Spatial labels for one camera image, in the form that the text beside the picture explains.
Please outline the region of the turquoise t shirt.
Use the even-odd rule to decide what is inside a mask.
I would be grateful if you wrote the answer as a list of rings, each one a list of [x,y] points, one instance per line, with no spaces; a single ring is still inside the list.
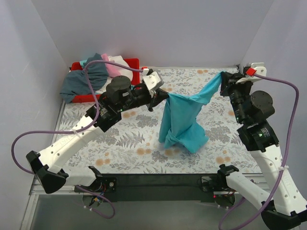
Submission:
[[[170,93],[166,99],[158,141],[165,149],[179,144],[189,152],[196,153],[209,138],[197,123],[197,116],[218,91],[222,74],[213,77],[197,94],[184,96]]]

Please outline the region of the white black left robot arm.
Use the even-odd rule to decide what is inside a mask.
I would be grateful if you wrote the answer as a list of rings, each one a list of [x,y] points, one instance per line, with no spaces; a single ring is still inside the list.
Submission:
[[[163,84],[155,71],[143,76],[141,83],[134,87],[126,76],[113,78],[106,86],[106,91],[100,95],[98,104],[86,111],[68,135],[39,152],[29,152],[26,158],[44,191],[51,194],[64,185],[80,185],[91,191],[98,190],[103,178],[99,170],[94,166],[73,169],[65,167],[66,162],[119,122],[122,112],[143,105],[150,112],[153,111],[153,107],[168,98],[168,93],[160,88]]]

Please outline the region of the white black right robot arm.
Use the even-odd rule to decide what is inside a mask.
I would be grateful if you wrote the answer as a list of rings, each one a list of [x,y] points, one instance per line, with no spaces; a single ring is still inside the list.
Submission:
[[[241,142],[257,162],[271,190],[264,191],[233,165],[220,165],[217,182],[221,188],[239,192],[258,211],[271,230],[290,230],[307,220],[307,201],[300,194],[281,154],[279,140],[267,118],[274,114],[272,97],[264,91],[251,92],[252,77],[221,73],[220,95],[229,97],[236,120],[241,124]]]

